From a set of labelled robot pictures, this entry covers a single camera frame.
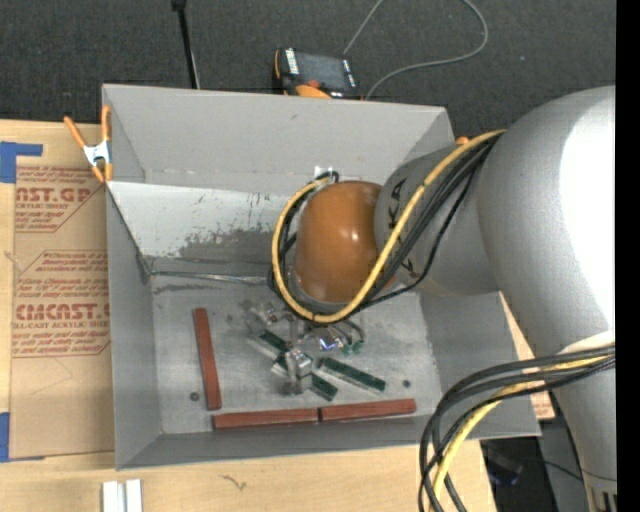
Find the wire bundle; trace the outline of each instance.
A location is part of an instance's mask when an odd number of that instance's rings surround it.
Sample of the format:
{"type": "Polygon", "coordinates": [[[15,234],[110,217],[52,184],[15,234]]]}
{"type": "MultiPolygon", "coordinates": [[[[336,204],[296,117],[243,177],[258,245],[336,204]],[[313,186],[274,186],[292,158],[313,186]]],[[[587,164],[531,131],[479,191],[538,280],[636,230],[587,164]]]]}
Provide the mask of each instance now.
{"type": "Polygon", "coordinates": [[[442,397],[422,434],[419,450],[422,475],[418,495],[420,511],[425,510],[424,492],[432,509],[435,512],[443,511],[440,504],[443,484],[456,508],[459,511],[467,510],[448,476],[448,471],[458,448],[475,425],[503,400],[549,391],[611,368],[615,368],[613,343],[596,349],[494,366],[458,382],[442,397]],[[442,418],[447,411],[463,400],[498,388],[500,390],[490,398],[480,401],[460,415],[444,437],[441,437],[442,418]],[[433,446],[433,455],[428,457],[430,444],[433,446]],[[430,474],[436,466],[436,474],[431,480],[430,474]]]}

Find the blue tape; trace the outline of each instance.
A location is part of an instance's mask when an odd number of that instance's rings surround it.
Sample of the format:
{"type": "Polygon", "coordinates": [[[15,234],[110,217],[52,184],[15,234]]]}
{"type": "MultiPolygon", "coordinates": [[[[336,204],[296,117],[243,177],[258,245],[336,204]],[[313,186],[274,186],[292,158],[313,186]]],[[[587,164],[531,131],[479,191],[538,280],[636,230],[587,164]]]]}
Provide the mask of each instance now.
{"type": "Polygon", "coordinates": [[[9,461],[9,413],[0,413],[0,462],[9,461]]]}
{"type": "Polygon", "coordinates": [[[18,156],[42,156],[42,144],[0,142],[0,183],[16,182],[18,156]]]}

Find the black electronic device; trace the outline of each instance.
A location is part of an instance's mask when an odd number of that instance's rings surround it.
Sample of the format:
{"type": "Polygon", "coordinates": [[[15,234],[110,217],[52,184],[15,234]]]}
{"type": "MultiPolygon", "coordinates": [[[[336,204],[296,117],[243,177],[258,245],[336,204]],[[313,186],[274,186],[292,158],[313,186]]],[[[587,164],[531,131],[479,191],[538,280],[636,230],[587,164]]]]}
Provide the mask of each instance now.
{"type": "Polygon", "coordinates": [[[346,57],[279,48],[275,54],[274,78],[276,87],[290,96],[362,99],[346,57]]]}

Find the black stand pole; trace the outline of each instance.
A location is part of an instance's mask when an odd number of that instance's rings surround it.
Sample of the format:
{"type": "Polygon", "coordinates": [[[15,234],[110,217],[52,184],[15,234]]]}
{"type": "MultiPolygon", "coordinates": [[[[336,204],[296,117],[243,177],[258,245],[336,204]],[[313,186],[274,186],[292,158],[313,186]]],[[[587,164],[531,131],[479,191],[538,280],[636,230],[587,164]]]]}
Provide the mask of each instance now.
{"type": "Polygon", "coordinates": [[[187,25],[187,17],[184,10],[187,7],[187,0],[171,0],[171,8],[178,13],[180,20],[180,31],[182,32],[182,42],[184,44],[184,53],[187,57],[187,67],[189,68],[189,79],[192,89],[200,89],[200,80],[196,71],[196,61],[191,51],[191,42],[189,40],[189,27],[187,25]]]}

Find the yellow cable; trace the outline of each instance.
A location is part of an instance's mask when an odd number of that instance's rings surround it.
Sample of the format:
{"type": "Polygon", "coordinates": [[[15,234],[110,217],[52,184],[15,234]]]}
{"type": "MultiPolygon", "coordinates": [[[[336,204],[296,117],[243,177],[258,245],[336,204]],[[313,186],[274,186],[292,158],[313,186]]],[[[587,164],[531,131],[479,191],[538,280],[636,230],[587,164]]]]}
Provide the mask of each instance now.
{"type": "Polygon", "coordinates": [[[284,283],[282,273],[280,272],[280,261],[279,261],[280,251],[278,247],[278,239],[280,238],[280,232],[282,231],[282,227],[284,225],[284,220],[287,216],[287,213],[291,209],[291,206],[293,205],[293,203],[300,196],[302,196],[308,190],[316,188],[317,186],[319,186],[319,184],[310,183],[305,187],[303,187],[302,189],[300,189],[285,205],[285,208],[284,210],[282,210],[282,213],[280,213],[280,217],[278,218],[278,222],[276,223],[276,227],[273,232],[273,241],[271,244],[271,260],[273,264],[273,274],[274,274],[276,285],[278,286],[278,290],[280,291],[280,294],[282,295],[285,302],[289,305],[291,309],[293,309],[302,318],[306,318],[307,320],[312,320],[317,323],[330,324],[334,322],[339,322],[340,320],[345,318],[347,315],[349,315],[351,312],[353,312],[362,303],[367,293],[369,293],[369,291],[373,287],[376,279],[378,278],[378,276],[380,275],[380,272],[382,271],[382,268],[384,267],[385,263],[389,259],[389,255],[393,250],[393,246],[397,242],[402,230],[404,229],[405,224],[409,220],[409,216],[411,215],[414,208],[418,204],[418,201],[420,201],[420,199],[422,198],[426,188],[430,186],[438,178],[438,176],[440,176],[440,174],[442,174],[442,172],[452,162],[454,162],[460,155],[482,144],[483,142],[503,133],[504,131],[505,130],[496,130],[493,132],[485,133],[483,135],[479,135],[478,137],[471,139],[469,142],[462,144],[461,146],[458,146],[449,155],[447,155],[438,165],[436,165],[433,171],[430,172],[429,175],[424,179],[424,181],[418,186],[413,196],[411,196],[411,199],[405,206],[404,210],[402,211],[402,214],[400,215],[400,218],[398,219],[398,223],[396,224],[395,228],[391,232],[389,239],[387,240],[385,246],[380,252],[380,255],[378,256],[378,259],[376,260],[375,265],[371,269],[369,276],[367,277],[366,281],[362,285],[362,288],[360,288],[360,290],[355,295],[355,297],[344,308],[342,308],[340,311],[336,313],[332,313],[329,315],[316,314],[313,311],[309,311],[308,309],[303,307],[301,304],[299,304],[295,300],[295,298],[291,295],[291,293],[289,293],[289,290],[287,289],[284,283]]]}
{"type": "MultiPolygon", "coordinates": [[[[546,366],[539,371],[542,370],[568,370],[572,368],[581,368],[583,366],[596,363],[605,359],[608,356],[599,356],[592,357],[589,359],[580,359],[578,361],[572,361],[568,363],[560,363],[551,366],[546,366]]],[[[506,386],[502,388],[500,391],[495,393],[492,398],[500,397],[509,393],[517,392],[526,387],[532,385],[534,382],[523,382],[519,384],[512,384],[510,386],[506,386]]],[[[444,484],[444,479],[449,473],[449,468],[451,467],[451,463],[453,462],[456,453],[460,449],[460,446],[465,441],[465,439],[469,436],[471,431],[475,428],[475,426],[482,421],[482,419],[489,414],[493,409],[495,409],[498,405],[502,403],[502,400],[492,402],[487,404],[481,408],[479,408],[476,412],[474,412],[467,421],[462,425],[458,433],[454,436],[447,448],[447,451],[442,458],[442,461],[438,464],[438,471],[433,479],[433,491],[438,499],[440,499],[440,494],[442,492],[442,486],[444,484]]]]}

